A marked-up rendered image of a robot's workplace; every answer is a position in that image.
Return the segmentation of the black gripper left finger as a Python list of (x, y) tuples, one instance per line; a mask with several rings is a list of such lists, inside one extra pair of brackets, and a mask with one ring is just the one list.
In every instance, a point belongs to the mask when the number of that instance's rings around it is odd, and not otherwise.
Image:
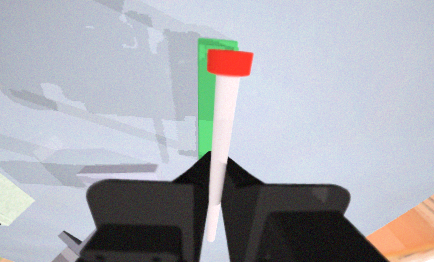
[(86, 192), (96, 229), (104, 223), (178, 226), (183, 260), (200, 262), (209, 205), (211, 151), (167, 180), (107, 179)]

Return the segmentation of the white pin with red cap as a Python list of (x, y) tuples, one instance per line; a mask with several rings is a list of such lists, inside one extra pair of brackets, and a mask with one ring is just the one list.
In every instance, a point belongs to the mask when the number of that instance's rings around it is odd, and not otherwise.
[(253, 53), (207, 49), (207, 71), (216, 74), (206, 238), (215, 239), (240, 76), (250, 74)]

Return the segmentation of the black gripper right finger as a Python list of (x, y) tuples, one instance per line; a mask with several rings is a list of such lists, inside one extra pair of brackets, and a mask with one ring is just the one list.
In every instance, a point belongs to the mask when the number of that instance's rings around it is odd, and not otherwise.
[(339, 185), (265, 183), (227, 158), (221, 209), (230, 262), (255, 262), (266, 216), (272, 211), (340, 211), (351, 201)]

